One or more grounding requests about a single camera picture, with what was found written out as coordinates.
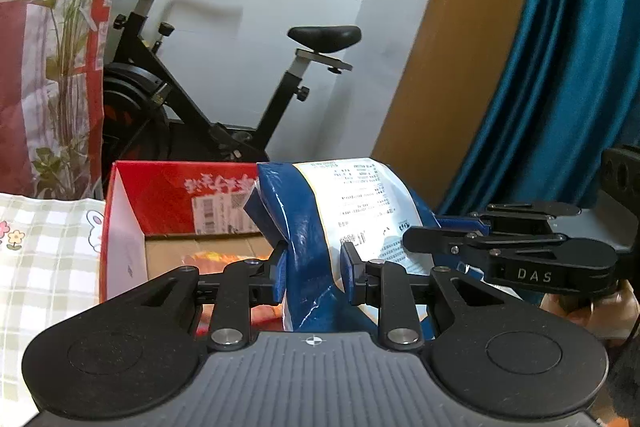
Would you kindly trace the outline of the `person's right hand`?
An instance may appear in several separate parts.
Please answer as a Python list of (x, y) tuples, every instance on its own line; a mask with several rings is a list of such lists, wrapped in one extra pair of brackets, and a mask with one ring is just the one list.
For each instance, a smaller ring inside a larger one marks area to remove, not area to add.
[(560, 295), (544, 295), (540, 307), (613, 343), (622, 343), (628, 337), (639, 316), (639, 303), (628, 281), (620, 283), (614, 294), (573, 311), (562, 305), (562, 299)]

